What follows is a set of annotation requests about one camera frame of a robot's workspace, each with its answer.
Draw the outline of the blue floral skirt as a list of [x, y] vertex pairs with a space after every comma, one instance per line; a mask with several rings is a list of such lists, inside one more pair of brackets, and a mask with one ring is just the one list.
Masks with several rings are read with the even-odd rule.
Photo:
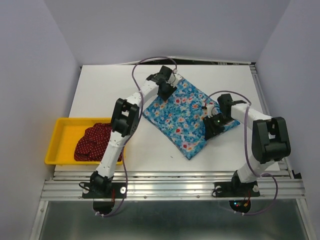
[[207, 97], [204, 92], [183, 79], [168, 100], [156, 97], [142, 115], [160, 130], [185, 158], [191, 160], [207, 144], [203, 119], [208, 112], [202, 109], [202, 105], [213, 105], [212, 112], [220, 112], [219, 104], [212, 99], [207, 100]]

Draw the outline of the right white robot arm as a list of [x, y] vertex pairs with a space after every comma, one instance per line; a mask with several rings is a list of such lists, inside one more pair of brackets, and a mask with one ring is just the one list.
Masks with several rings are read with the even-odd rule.
[[253, 109], [251, 101], [245, 96], [241, 100], [234, 100], [233, 91], [220, 90], [219, 94], [218, 105], [209, 104], [206, 98], [201, 106], [207, 111], [203, 119], [204, 138], [209, 140], [222, 134], [232, 121], [242, 123], [245, 164], [234, 172], [230, 181], [215, 183], [212, 196], [258, 197], [257, 180], [268, 176], [266, 169], [291, 153], [286, 120]]

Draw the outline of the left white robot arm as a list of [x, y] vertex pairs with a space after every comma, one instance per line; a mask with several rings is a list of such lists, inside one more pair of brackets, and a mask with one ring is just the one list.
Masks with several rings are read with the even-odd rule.
[[145, 102], [154, 96], [166, 101], [177, 90], [179, 79], [177, 68], [162, 66], [159, 72], [149, 75], [142, 86], [139, 86], [134, 72], [131, 77], [136, 84], [137, 92], [127, 98], [119, 98], [115, 102], [111, 117], [111, 133], [108, 145], [101, 162], [90, 176], [89, 182], [80, 186], [87, 191], [84, 195], [106, 198], [112, 194], [112, 180], [116, 164], [125, 145], [138, 128]]

